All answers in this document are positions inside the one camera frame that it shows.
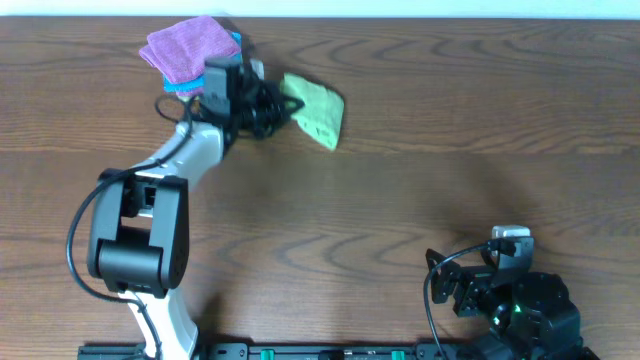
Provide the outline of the light green microfiber cloth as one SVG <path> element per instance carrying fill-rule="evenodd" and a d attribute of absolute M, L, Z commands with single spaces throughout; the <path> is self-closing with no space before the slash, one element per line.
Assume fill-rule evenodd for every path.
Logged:
<path fill-rule="evenodd" d="M 284 74 L 280 89 L 284 95 L 304 103 L 301 109 L 292 114 L 299 128 L 326 149 L 335 151 L 344 114 L 342 97 L 292 73 Z"/>

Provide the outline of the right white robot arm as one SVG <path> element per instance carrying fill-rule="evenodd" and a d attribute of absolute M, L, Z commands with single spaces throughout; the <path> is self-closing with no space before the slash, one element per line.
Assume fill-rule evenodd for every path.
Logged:
<path fill-rule="evenodd" d="M 423 293 L 437 359 L 576 360 L 597 355 L 581 336 L 581 315 L 557 274 L 531 272 L 532 252 L 478 245 L 445 256 L 429 249 Z M 482 316 L 489 333 L 447 350 L 433 304 L 454 300 L 458 317 Z"/>

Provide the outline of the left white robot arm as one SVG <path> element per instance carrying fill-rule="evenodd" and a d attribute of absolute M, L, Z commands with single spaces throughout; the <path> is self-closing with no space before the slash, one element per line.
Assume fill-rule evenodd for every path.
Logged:
<path fill-rule="evenodd" d="M 104 170 L 70 225 L 72 241 L 93 211 L 88 271 L 107 287 L 104 300 L 130 307 L 145 339 L 85 345 L 81 359 L 193 358 L 199 330 L 179 287 L 190 251 L 189 193 L 242 133 L 270 137 L 305 106 L 244 64 L 207 65 L 203 94 L 179 104 L 172 137 L 129 169 Z"/>

